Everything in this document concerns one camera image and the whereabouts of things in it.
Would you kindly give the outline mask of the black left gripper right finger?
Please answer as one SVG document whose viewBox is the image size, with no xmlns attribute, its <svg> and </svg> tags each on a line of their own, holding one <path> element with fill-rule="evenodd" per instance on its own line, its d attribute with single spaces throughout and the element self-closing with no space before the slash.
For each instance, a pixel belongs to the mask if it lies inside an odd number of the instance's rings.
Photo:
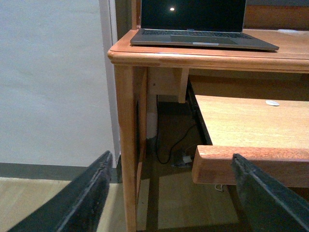
<svg viewBox="0 0 309 232">
<path fill-rule="evenodd" d="M 255 232 L 307 232 L 309 203 L 240 154 L 232 158 L 236 189 Z"/>
</svg>

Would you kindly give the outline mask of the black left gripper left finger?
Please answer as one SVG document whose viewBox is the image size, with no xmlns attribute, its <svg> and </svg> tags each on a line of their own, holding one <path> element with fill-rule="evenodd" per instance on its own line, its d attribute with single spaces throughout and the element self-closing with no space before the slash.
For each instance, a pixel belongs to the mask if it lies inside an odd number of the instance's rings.
<svg viewBox="0 0 309 232">
<path fill-rule="evenodd" d="M 97 231 L 109 192 L 111 172 L 112 153 L 106 151 L 80 176 L 10 231 Z"/>
</svg>

